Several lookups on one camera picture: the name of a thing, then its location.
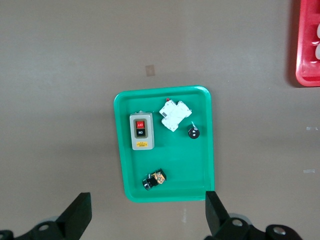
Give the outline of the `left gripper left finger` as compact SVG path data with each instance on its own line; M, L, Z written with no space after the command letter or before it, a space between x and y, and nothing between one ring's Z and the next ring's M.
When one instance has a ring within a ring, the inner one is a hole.
M27 233L28 240L79 240L92 220L89 192L80 193L55 221L36 225Z

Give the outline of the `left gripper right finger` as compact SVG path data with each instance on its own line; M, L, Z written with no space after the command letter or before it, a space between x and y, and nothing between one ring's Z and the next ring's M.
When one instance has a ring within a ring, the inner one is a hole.
M230 217L215 191L205 193L205 217L211 235L205 240L248 240L250 225L239 217Z

